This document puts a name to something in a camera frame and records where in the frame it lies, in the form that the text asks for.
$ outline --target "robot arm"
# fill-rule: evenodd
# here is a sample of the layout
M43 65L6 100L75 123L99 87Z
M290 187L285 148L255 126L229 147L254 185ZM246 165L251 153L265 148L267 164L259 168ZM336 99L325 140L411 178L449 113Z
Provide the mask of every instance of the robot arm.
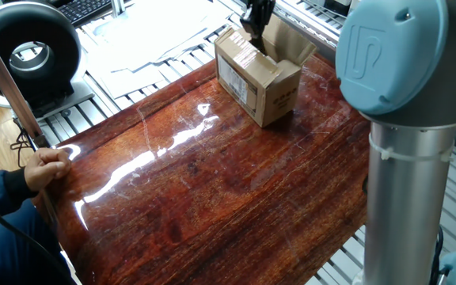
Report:
M364 284L429 284L456 132L456 1L362 1L336 72L372 121Z

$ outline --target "blue sleeve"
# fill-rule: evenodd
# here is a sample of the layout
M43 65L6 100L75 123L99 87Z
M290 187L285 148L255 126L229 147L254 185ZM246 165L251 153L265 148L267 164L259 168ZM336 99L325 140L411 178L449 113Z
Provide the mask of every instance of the blue sleeve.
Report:
M24 169L13 172L0 170L0 215L18 210L24 200L35 195L25 183Z

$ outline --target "barcode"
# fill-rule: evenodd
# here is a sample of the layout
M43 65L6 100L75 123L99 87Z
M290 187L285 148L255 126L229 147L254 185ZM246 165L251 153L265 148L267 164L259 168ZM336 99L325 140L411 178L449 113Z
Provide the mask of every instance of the barcode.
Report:
M237 97L244 102L244 104L247 104L247 82L231 68L222 56L219 56L218 64L221 78L234 91Z

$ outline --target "keyboard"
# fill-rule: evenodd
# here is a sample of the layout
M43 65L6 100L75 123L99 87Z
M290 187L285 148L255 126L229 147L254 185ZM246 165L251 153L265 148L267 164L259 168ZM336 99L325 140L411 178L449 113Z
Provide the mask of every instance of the keyboard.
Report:
M77 28L111 8L111 0L73 0L58 10Z

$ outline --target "glossy wood surface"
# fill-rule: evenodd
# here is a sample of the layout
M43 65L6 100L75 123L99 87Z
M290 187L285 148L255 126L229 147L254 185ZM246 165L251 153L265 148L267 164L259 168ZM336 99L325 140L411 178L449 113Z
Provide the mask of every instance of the glossy wood surface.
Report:
M63 143L51 223L84 284L304 284L365 221L368 134L323 59L265 129L210 63Z

